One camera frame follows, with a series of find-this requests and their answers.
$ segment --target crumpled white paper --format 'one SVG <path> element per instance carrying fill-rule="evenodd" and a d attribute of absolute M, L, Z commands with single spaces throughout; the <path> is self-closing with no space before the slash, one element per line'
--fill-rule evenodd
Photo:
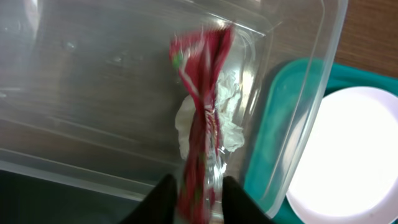
<path fill-rule="evenodd" d="M 222 144 L 230 152 L 244 144 L 243 128 L 232 122 L 235 109 L 241 98 L 239 83 L 234 75 L 220 72 L 217 80 L 216 107 L 220 121 Z M 191 96 L 187 96 L 175 117 L 175 128 L 178 131 L 181 158 L 186 159 L 189 152 L 189 134 L 195 114 L 195 104 Z"/>

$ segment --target white round lid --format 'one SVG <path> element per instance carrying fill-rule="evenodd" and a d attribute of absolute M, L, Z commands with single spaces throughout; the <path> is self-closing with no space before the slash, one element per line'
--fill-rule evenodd
<path fill-rule="evenodd" d="M 326 96 L 287 192 L 304 223 L 398 217 L 398 98 L 353 87 Z"/>

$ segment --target wooden table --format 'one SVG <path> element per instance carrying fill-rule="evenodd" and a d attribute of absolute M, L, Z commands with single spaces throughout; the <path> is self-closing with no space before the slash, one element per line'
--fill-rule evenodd
<path fill-rule="evenodd" d="M 398 1 L 349 0 L 335 62 L 398 78 Z"/>

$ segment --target transparent plastic box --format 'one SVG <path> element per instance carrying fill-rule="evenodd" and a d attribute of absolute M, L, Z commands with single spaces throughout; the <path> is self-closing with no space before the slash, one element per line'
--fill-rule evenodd
<path fill-rule="evenodd" d="M 273 217 L 325 91 L 346 0 L 0 1 L 0 169 L 142 200 L 183 166 L 175 34 L 235 23 L 224 72 L 245 145 L 224 155 Z M 280 77 L 308 60 L 304 74 Z M 320 60 L 317 66 L 313 60 Z"/>

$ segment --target candy wrapper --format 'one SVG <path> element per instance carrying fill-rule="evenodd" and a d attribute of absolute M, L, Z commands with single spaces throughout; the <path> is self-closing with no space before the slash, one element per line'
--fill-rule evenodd
<path fill-rule="evenodd" d="M 177 208 L 190 223 L 208 223 L 221 195 L 223 175 L 218 155 L 222 133 L 216 109 L 216 82 L 233 41 L 233 28 L 202 30 L 176 37 L 170 58 L 196 112 L 189 137 Z"/>

